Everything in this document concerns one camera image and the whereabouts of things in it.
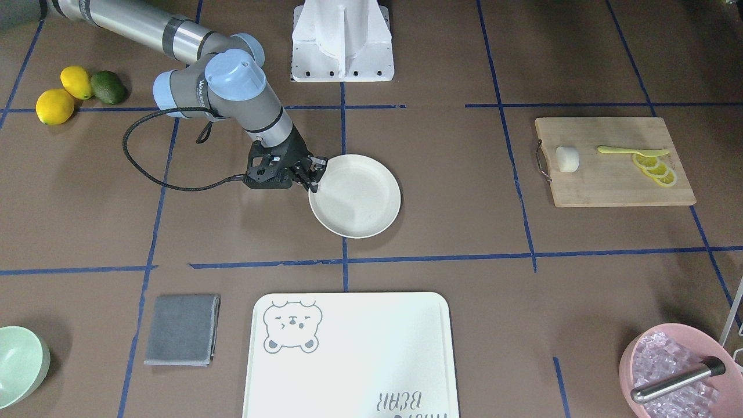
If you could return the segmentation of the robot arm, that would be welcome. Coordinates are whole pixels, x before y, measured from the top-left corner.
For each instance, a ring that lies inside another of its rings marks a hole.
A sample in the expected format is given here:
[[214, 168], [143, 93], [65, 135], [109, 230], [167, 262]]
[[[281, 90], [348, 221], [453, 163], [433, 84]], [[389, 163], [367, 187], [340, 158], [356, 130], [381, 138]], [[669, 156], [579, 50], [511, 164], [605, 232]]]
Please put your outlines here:
[[318, 191], [327, 158], [314, 156], [270, 86], [265, 52], [248, 34], [226, 37], [186, 16], [142, 1], [52, 1], [50, 13], [84, 21], [133, 40], [186, 64], [160, 74], [152, 87], [157, 111], [134, 122], [122, 139], [130, 163], [128, 138], [155, 117], [205, 117], [197, 138], [204, 143], [215, 122], [234, 119], [252, 144], [244, 174], [222, 183], [241, 182], [257, 190], [287, 189], [293, 183]]

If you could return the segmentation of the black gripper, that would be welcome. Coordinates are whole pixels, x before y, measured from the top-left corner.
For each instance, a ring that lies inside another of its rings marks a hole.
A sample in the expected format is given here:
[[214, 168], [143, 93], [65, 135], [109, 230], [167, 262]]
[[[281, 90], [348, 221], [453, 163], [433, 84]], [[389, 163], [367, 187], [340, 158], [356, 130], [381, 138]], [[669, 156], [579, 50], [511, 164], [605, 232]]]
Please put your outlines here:
[[327, 158], [313, 156], [297, 127], [292, 127], [280, 145], [264, 146], [259, 140], [253, 141], [242, 182], [256, 190], [289, 189], [297, 183], [317, 193], [326, 168]]

